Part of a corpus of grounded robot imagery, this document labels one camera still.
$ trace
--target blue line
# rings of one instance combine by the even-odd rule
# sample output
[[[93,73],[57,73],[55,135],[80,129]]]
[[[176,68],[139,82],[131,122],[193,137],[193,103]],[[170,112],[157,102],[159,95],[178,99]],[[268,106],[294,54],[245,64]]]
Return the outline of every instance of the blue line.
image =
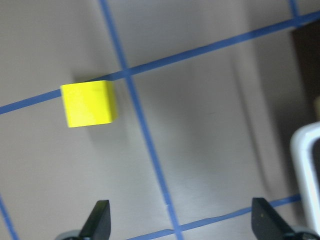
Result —
[[[288,0],[288,3],[290,6],[291,15],[294,20],[294,25],[298,28],[302,25],[302,23],[300,22],[300,14],[299,14],[299,7],[297,4],[297,1],[296,0]]]
[[[61,97],[60,89],[50,91],[38,96],[33,96],[21,101],[16,101],[14,103],[10,103],[8,105],[0,106],[0,115],[5,114],[14,110],[22,109],[34,104],[42,103],[51,99],[55,99]]]
[[[289,196],[289,197],[285,197],[282,199],[278,199],[278,200],[273,200],[270,203],[270,205],[274,208],[279,207],[279,206],[283,206],[283,205],[287,205],[287,204],[292,204],[295,202],[298,202],[301,200],[301,196],[300,194],[296,194],[293,196]],[[210,225],[210,224],[214,224],[220,221],[224,221],[224,220],[228,220],[228,219],[233,219],[245,214],[250,213],[252,210],[251,207],[245,207],[242,208],[240,210],[228,213],[226,215],[222,215],[222,216],[216,216],[216,217],[211,217],[211,218],[206,218],[206,219],[202,219],[202,220],[198,220],[198,221],[193,221],[187,224],[183,224],[181,225],[181,230],[182,231],[188,231],[191,229],[196,229],[199,227],[203,227],[206,225]],[[173,230],[171,229],[164,229],[164,230],[160,230],[160,231],[156,231],[153,233],[148,233],[146,235],[142,235],[142,236],[136,236],[127,240],[151,240],[151,239],[156,239],[156,238],[160,238],[160,237],[164,237],[167,235],[171,235],[173,234]]]
[[[14,224],[11,221],[11,218],[9,216],[9,213],[7,211],[5,203],[1,197],[1,194],[0,194],[0,211],[1,211],[4,223],[5,223],[5,226],[11,236],[11,239],[12,240],[19,240],[19,236],[15,230]]]
[[[316,12],[312,12],[312,13],[300,16],[299,22],[300,22],[300,24],[302,24],[302,23],[312,22],[312,21],[315,21],[318,19],[320,19],[320,11],[316,11]],[[161,58],[161,59],[158,59],[155,61],[141,64],[141,65],[138,65],[138,66],[135,66],[132,68],[128,68],[128,69],[117,71],[117,72],[114,72],[111,74],[96,77],[96,78],[89,80],[88,82],[100,81],[100,80],[115,81],[115,80],[123,79],[123,78],[125,78],[125,76],[127,74],[136,75],[136,74],[144,73],[144,72],[156,69],[156,68],[160,68],[160,67],[163,67],[163,66],[166,66],[169,64],[173,64],[173,63],[176,63],[179,61],[190,59],[190,58],[202,55],[202,54],[206,54],[206,53],[209,53],[209,52],[212,52],[215,50],[219,50],[219,49],[226,48],[226,47],[238,44],[238,43],[245,42],[247,40],[252,40],[252,39],[255,39],[258,37],[262,37],[262,36],[265,36],[268,34],[275,33],[277,31],[284,30],[286,28],[296,27],[296,26],[297,26],[296,19],[286,20],[286,21],[279,22],[279,23],[276,23],[276,24],[273,24],[270,26],[262,27],[257,30],[253,30],[253,31],[250,31],[250,32],[247,32],[244,34],[240,34],[240,35],[228,38],[228,39],[220,40],[220,41],[211,43],[206,46],[197,47],[192,50],[184,51],[184,52],[174,54],[174,55],[171,55],[168,57],[164,57],[164,58]],[[30,98],[27,98],[27,99],[24,99],[24,100],[21,100],[21,101],[18,101],[18,102],[15,102],[15,103],[12,103],[12,104],[9,104],[6,106],[2,106],[2,107],[0,107],[0,115],[17,110],[17,109],[21,109],[21,108],[24,108],[24,107],[27,107],[30,105],[41,103],[41,102],[44,102],[44,101],[47,101],[47,100],[50,100],[53,98],[57,98],[57,97],[60,97],[60,95],[57,95],[52,98],[40,100],[40,101],[32,101],[32,103],[29,103],[29,104],[24,103],[24,101],[28,102],[36,97],[30,97]],[[8,109],[6,111],[4,111],[2,108],[7,108],[7,106],[11,106],[11,107],[8,107]]]
[[[183,235],[182,232],[180,230],[180,226],[179,226],[179,222],[175,213],[175,209],[171,200],[171,196],[165,181],[165,177],[163,174],[163,171],[161,169],[161,165],[158,159],[158,155],[156,152],[156,148],[155,145],[153,143],[149,128],[148,128],[148,124],[142,109],[142,105],[140,103],[139,97],[138,97],[138,92],[136,90],[134,81],[132,76],[130,75],[129,71],[128,71],[128,64],[125,58],[125,54],[123,52],[123,48],[121,46],[117,31],[116,31],[116,27],[115,24],[113,22],[112,16],[111,16],[111,12],[108,6],[108,3],[106,0],[99,0],[100,6],[101,6],[101,10],[104,16],[104,20],[106,22],[106,25],[108,26],[109,29],[109,33],[112,39],[112,42],[114,44],[114,48],[119,60],[119,63],[121,65],[121,68],[124,70],[125,73],[125,81],[137,114],[137,118],[139,120],[140,123],[140,127],[145,139],[145,143],[147,146],[147,149],[149,151],[149,155],[151,157],[152,163],[153,163],[153,167],[158,179],[158,182],[160,184],[161,187],[161,191],[162,191],[162,195],[164,198],[164,201],[167,205],[167,210],[174,228],[174,232],[176,234],[176,237],[178,240],[183,240]]]

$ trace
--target white curved edge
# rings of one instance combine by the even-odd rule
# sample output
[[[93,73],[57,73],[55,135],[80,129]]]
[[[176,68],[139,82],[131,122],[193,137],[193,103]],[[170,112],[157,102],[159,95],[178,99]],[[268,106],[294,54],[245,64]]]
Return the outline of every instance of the white curved edge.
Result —
[[[290,148],[308,227],[320,235],[320,189],[312,154],[318,139],[320,122],[298,129],[291,138]]]

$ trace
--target yellow block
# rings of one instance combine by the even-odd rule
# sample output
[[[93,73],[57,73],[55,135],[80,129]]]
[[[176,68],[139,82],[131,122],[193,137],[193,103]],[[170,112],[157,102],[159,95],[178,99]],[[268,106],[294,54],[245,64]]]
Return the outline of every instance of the yellow block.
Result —
[[[73,83],[60,88],[69,128],[109,124],[118,116],[111,81]]]

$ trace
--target yellow cube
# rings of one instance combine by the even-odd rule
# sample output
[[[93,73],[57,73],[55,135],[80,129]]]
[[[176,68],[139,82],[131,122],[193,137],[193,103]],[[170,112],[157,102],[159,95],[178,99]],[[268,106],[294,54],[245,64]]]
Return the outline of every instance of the yellow cube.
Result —
[[[118,115],[111,81],[73,83],[60,88],[69,128],[109,124]]]

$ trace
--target gray floor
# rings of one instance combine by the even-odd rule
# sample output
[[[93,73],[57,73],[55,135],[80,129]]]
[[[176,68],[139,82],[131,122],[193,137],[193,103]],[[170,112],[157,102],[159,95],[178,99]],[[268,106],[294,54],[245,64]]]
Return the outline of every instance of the gray floor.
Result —
[[[301,14],[320,10],[297,2]],[[286,0],[110,6],[131,67],[291,18]],[[286,157],[305,121],[292,29],[134,76],[181,225],[298,192]],[[0,106],[120,70],[97,1],[2,0],[0,53]],[[125,81],[115,88],[119,117],[107,125],[68,128],[61,98],[0,116],[0,193],[21,240],[80,229],[100,199],[111,201],[111,240],[173,228]],[[304,224],[300,203],[277,209]],[[250,215],[183,232],[226,235],[255,239]],[[0,239],[11,239],[1,220]]]

